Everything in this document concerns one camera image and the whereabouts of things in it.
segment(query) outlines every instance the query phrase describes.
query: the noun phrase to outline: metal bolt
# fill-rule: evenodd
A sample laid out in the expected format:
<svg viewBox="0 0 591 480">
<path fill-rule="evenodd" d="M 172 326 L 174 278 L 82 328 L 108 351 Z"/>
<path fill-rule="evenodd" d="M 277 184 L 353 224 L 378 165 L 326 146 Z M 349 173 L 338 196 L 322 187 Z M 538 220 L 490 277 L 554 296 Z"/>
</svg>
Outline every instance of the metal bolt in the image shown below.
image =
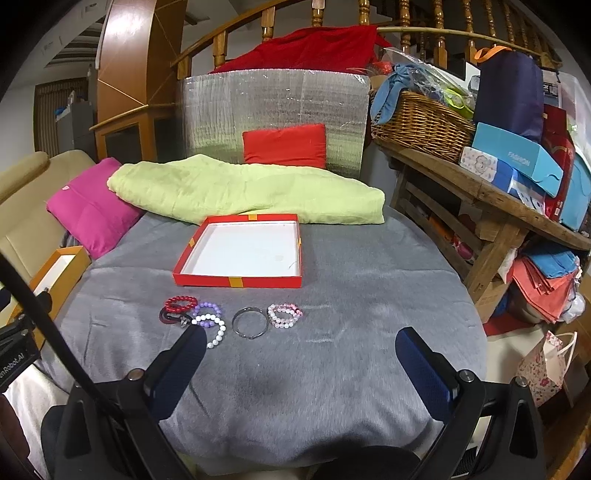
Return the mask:
<svg viewBox="0 0 591 480">
<path fill-rule="evenodd" d="M 139 380 L 144 376 L 144 373 L 141 368 L 134 368 L 127 374 L 127 380 Z"/>
<path fill-rule="evenodd" d="M 476 378 L 476 376 L 470 372 L 469 370 L 461 370 L 460 371 L 460 378 L 464 381 L 464 382 L 473 382 L 474 379 Z"/>
<path fill-rule="evenodd" d="M 515 377 L 515 383 L 520 387 L 527 387 L 527 378 L 525 377 Z"/>
</svg>

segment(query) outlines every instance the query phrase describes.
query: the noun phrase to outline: white beaded bracelet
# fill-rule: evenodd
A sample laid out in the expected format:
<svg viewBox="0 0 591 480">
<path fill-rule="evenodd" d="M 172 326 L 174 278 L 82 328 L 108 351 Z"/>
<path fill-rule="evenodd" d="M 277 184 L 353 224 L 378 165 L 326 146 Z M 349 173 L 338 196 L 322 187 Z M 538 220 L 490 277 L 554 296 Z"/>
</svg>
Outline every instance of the white beaded bracelet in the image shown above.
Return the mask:
<svg viewBox="0 0 591 480">
<path fill-rule="evenodd" d="M 208 313 L 206 315 L 198 315 L 197 317 L 195 317 L 191 321 L 191 323 L 193 325 L 201 325 L 201 326 L 204 326 L 205 322 L 208 322 L 209 326 L 213 326 L 213 325 L 217 324 L 217 326 L 219 327 L 216 337 L 211 342 L 209 342 L 207 344 L 207 348 L 213 348 L 215 346 L 218 346 L 222 342 L 223 336 L 226 334 L 226 322 L 224 322 L 223 320 L 220 320 L 220 317 L 213 315 L 211 313 Z"/>
<path fill-rule="evenodd" d="M 269 320 L 273 324 L 275 328 L 290 328 L 293 327 L 296 322 L 301 318 L 304 314 L 300 308 L 293 304 L 293 303 L 282 303 L 280 305 L 269 305 L 267 310 L 269 314 Z M 277 313 L 286 313 L 291 316 L 291 318 L 285 319 L 278 317 L 275 312 Z"/>
</svg>

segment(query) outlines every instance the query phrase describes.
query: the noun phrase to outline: silver bangle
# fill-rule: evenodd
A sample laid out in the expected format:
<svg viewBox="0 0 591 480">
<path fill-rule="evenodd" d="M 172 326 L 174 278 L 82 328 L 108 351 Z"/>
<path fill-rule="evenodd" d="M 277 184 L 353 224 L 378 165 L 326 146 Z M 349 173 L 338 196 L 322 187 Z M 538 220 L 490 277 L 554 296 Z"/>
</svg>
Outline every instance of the silver bangle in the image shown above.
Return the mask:
<svg viewBox="0 0 591 480">
<path fill-rule="evenodd" d="M 248 336 L 248 335 L 245 335 L 244 333 L 240 332 L 240 330 L 238 330 L 238 327 L 236 326 L 236 320 L 240 315 L 242 315 L 243 313 L 246 313 L 246 312 L 257 312 L 257 313 L 260 313 L 261 315 L 263 315 L 263 317 L 265 317 L 265 329 L 261 333 L 257 333 L 256 335 L 253 335 L 253 336 Z M 260 337 L 261 335 L 264 335 L 268 329 L 269 329 L 269 317 L 267 316 L 267 314 L 265 314 L 265 312 L 263 312 L 261 309 L 258 309 L 256 307 L 246 307 L 245 309 L 238 310 L 234 314 L 234 317 L 232 317 L 232 330 L 234 330 L 242 338 L 254 340 L 255 338 Z"/>
</svg>

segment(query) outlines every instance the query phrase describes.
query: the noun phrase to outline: silver bubble wrap sheet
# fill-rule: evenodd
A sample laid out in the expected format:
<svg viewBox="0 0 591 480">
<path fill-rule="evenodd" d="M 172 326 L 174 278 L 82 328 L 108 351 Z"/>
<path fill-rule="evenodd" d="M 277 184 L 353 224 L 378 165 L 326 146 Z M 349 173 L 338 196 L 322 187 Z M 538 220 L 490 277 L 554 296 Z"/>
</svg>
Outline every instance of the silver bubble wrap sheet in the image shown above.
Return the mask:
<svg viewBox="0 0 591 480">
<path fill-rule="evenodd" d="M 241 70 L 179 81 L 186 156 L 203 153 L 242 163 L 242 133 L 325 124 L 326 165 L 359 177 L 368 116 L 369 79 L 316 70 Z"/>
</svg>

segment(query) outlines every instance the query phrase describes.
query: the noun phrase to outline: blue box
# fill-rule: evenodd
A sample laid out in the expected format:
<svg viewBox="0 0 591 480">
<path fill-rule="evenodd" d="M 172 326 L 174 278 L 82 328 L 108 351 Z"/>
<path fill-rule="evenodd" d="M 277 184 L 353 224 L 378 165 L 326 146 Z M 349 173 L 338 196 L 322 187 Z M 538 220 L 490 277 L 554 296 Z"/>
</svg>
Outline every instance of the blue box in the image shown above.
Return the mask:
<svg viewBox="0 0 591 480">
<path fill-rule="evenodd" d="M 540 144 L 481 122 L 476 127 L 472 147 L 519 170 L 552 197 L 558 193 L 562 168 Z"/>
<path fill-rule="evenodd" d="M 507 163 L 472 147 L 464 147 L 460 166 L 545 216 L 544 190 Z"/>
<path fill-rule="evenodd" d="M 574 155 L 573 173 L 570 176 L 569 191 L 560 214 L 560 223 L 577 231 L 583 223 L 590 200 L 591 172 L 577 153 Z"/>
</svg>

